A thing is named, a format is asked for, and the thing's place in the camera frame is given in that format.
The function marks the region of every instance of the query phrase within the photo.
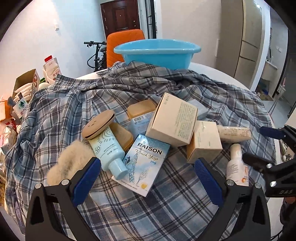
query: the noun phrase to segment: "orange chair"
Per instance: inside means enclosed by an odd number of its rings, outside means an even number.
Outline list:
[[[107,67],[112,67],[117,61],[124,62],[121,54],[113,52],[116,46],[141,39],[145,39],[145,36],[140,29],[125,30],[109,34],[107,37]]]

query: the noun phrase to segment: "plaid fabric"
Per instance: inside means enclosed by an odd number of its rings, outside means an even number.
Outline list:
[[[82,128],[100,112],[113,109],[115,121],[126,127],[129,105],[150,99],[158,103],[164,92],[189,101],[197,99],[209,108],[206,120],[224,126],[250,127],[253,140],[242,143],[243,152],[275,161],[274,142],[258,133],[271,127],[270,118],[255,94],[217,82],[189,70],[173,71],[132,62],[115,65],[96,80],[75,80],[58,76],[56,84],[36,92],[17,137],[6,158],[6,203],[15,218],[17,197],[25,220],[29,200],[38,182],[46,183],[48,170],[59,153],[74,140],[81,140]],[[211,163],[223,176],[230,160],[229,144]],[[258,172],[249,170],[250,185],[265,186]],[[111,180],[101,171],[90,195],[79,211],[101,240],[195,240],[210,222],[213,205],[196,176],[186,164],[186,148],[171,148],[146,198]],[[73,237],[57,206],[63,228]],[[229,236],[236,211],[222,238]]]

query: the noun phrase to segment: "beige packet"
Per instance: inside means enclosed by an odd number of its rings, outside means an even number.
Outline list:
[[[235,126],[217,126],[222,142],[238,143],[252,139],[250,128]]]

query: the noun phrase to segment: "silver bolt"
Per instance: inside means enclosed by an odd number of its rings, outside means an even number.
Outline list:
[[[41,183],[37,183],[37,184],[35,185],[35,188],[36,188],[36,189],[41,188]]]
[[[227,180],[226,183],[227,183],[228,186],[233,186],[234,185],[233,180]]]
[[[255,183],[255,188],[260,189],[261,188],[261,184],[260,183]]]
[[[64,179],[63,181],[62,181],[62,185],[63,186],[66,186],[66,185],[68,185],[69,184],[69,180],[68,179]]]
[[[276,181],[272,181],[269,185],[270,185],[271,187],[275,187],[275,186],[276,186]]]

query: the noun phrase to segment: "blue plastic basin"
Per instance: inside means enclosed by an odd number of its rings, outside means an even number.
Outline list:
[[[174,39],[144,39],[118,45],[114,52],[122,54],[126,64],[144,62],[169,69],[188,69],[200,46]]]

